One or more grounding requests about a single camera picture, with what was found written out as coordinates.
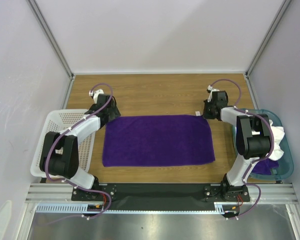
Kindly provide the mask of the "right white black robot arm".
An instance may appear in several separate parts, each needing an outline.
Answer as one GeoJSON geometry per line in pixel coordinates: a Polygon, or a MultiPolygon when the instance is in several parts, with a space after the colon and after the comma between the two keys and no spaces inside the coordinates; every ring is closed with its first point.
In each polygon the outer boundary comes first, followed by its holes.
{"type": "Polygon", "coordinates": [[[235,201],[247,193],[247,179],[260,161],[271,155],[274,135],[269,118],[228,105],[228,94],[209,87],[208,99],[204,101],[203,117],[217,119],[236,128],[235,146],[237,157],[231,169],[220,183],[217,194],[224,201],[235,201]]]}

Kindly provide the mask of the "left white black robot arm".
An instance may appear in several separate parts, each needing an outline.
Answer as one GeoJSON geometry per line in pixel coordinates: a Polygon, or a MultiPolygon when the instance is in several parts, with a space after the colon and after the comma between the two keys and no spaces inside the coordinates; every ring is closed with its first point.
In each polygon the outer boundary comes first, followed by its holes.
{"type": "Polygon", "coordinates": [[[90,93],[94,104],[83,117],[64,131],[49,131],[43,139],[39,169],[49,176],[58,176],[82,189],[89,200],[99,197],[102,190],[96,176],[79,166],[79,145],[107,123],[120,117],[116,99],[99,89],[90,93]]]}

